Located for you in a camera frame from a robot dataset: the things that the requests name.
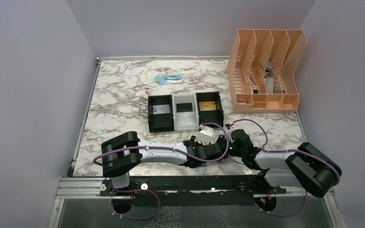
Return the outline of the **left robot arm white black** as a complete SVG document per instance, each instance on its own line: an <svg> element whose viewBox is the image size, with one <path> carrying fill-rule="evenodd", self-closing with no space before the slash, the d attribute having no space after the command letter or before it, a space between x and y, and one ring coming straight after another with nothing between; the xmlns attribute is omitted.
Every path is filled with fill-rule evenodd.
<svg viewBox="0 0 365 228"><path fill-rule="evenodd" d="M110 178L113 190L125 195L130 190L129 172L141 163L169 163L195 169L202 164L224 159L230 139L222 134L212 144L205 144L196 136L176 144L141 140L137 132L129 131L101 144L101 155L93 159L102 167L103 176Z"/></svg>

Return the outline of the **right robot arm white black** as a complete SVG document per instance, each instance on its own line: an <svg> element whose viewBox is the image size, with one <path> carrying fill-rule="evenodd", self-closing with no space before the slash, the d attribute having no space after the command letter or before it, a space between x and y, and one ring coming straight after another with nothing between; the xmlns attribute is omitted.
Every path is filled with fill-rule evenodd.
<svg viewBox="0 0 365 228"><path fill-rule="evenodd" d="M296 149L267 151L254 146L243 129L230 131L229 137L228 154L240 157L249 169L260 171L255 187L261 193L285 186L303 188L322 198L340 181L340 167L309 142Z"/></svg>

